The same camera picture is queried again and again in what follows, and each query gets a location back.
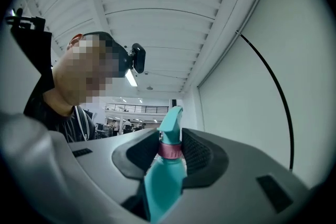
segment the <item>railing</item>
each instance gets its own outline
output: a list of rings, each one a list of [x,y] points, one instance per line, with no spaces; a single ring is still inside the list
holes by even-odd
[[[131,113],[168,113],[169,106],[106,104],[105,110]]]

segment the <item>black shirt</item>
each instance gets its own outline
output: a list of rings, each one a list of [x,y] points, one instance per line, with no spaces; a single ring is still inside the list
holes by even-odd
[[[79,106],[77,106],[77,109],[83,131],[86,134],[86,122],[84,119],[85,111]],[[70,116],[61,116],[48,106],[42,96],[39,96],[28,100],[24,114],[38,120],[50,131],[62,133],[68,143],[85,140],[74,109],[72,110],[72,114]],[[89,124],[88,140],[91,140],[94,139],[95,136],[95,125],[93,124],[91,118],[88,115],[86,116]]]

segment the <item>fluorescent light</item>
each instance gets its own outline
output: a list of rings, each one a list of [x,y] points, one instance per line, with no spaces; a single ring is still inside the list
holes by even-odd
[[[137,83],[136,83],[136,81],[135,81],[135,79],[134,79],[134,76],[133,76],[133,74],[132,74],[131,69],[129,69],[129,70],[127,71],[127,73],[126,73],[126,78],[128,79],[128,82],[130,83],[130,85],[131,85],[132,87],[137,87],[137,86],[138,86]]]

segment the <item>black cable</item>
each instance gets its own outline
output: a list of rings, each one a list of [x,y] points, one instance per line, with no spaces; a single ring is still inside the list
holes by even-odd
[[[288,122],[289,141],[290,141],[289,170],[292,171],[293,164],[294,164],[294,132],[293,132],[292,118],[290,116],[289,107],[288,107],[288,104],[287,104],[287,101],[286,101],[285,94],[282,91],[282,88],[280,86],[280,83],[279,83],[277,77],[273,73],[272,69],[270,68],[270,66],[268,65],[266,60],[260,54],[260,52],[258,52],[258,50],[252,45],[252,43],[250,41],[248,41],[248,39],[246,37],[244,37],[241,33],[239,33],[238,31],[236,31],[236,33],[239,34],[243,38],[243,40],[245,40],[250,45],[250,47],[254,50],[254,52],[259,56],[259,58],[264,63],[265,67],[267,68],[268,72],[270,73],[271,77],[273,78],[273,81],[274,81],[275,85],[277,86],[277,89],[280,93],[281,100],[282,100],[282,103],[283,103],[283,107],[285,108],[285,112],[286,112],[286,116],[287,116],[287,122]]]

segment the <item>man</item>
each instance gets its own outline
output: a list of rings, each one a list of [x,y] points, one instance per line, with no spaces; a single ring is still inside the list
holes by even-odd
[[[128,133],[132,132],[131,129],[132,129],[132,123],[131,123],[131,120],[128,119],[124,123],[124,134],[128,134]]]
[[[25,115],[62,133],[68,143],[93,139],[94,124],[79,104],[99,96],[106,78],[118,74],[120,45],[115,44],[104,32],[75,35],[52,69],[55,87],[30,97]]]
[[[113,136],[118,135],[119,123],[116,120],[113,120]]]

